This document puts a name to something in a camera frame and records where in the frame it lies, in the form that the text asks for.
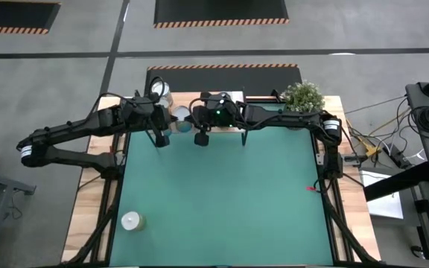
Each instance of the black floor mat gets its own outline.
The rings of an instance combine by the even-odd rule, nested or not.
[[[155,28],[287,24],[284,0],[156,0]]]
[[[60,3],[0,1],[0,34],[47,34]]]
[[[226,64],[199,66],[152,66],[147,70],[145,92],[160,76],[171,92],[243,91],[245,96],[269,96],[301,83],[297,64]]]

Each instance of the white paper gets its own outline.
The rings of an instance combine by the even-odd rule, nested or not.
[[[361,171],[363,185],[368,186],[382,179],[389,178],[390,175],[374,173],[369,171]],[[398,192],[388,196],[372,200],[367,203],[371,215],[393,217],[403,219],[403,211],[401,210],[400,194]]]

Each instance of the white cylinder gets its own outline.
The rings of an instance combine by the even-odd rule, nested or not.
[[[140,231],[144,228],[145,218],[137,212],[127,212],[121,219],[122,227],[127,231]]]

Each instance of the floor line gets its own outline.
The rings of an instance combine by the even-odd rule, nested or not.
[[[115,65],[115,58],[117,57],[118,46],[120,45],[120,39],[122,32],[124,31],[125,19],[127,16],[128,7],[130,0],[124,0],[118,15],[117,28],[113,35],[112,47],[110,48],[109,59],[105,67],[104,77],[102,78],[101,90],[99,93],[105,93],[109,91],[110,78],[112,77],[113,66]]]
[[[281,50],[266,49],[266,50],[238,50],[238,51],[222,50],[222,51],[61,52],[61,53],[34,53],[34,54],[15,53],[15,54],[0,54],[0,59],[77,59],[77,58],[108,57],[110,63],[114,63],[115,58],[314,56],[314,55],[331,55],[331,54],[356,54],[356,55],[429,54],[429,48],[352,48],[352,49],[333,48],[333,49],[281,49]]]

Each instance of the metal bracket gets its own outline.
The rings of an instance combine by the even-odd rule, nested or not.
[[[342,163],[345,166],[353,166],[353,167],[360,167],[360,159],[357,159],[357,156],[355,154],[348,154],[348,155],[340,155],[342,157]],[[324,165],[324,155],[320,153],[316,153],[316,163],[318,165]]]

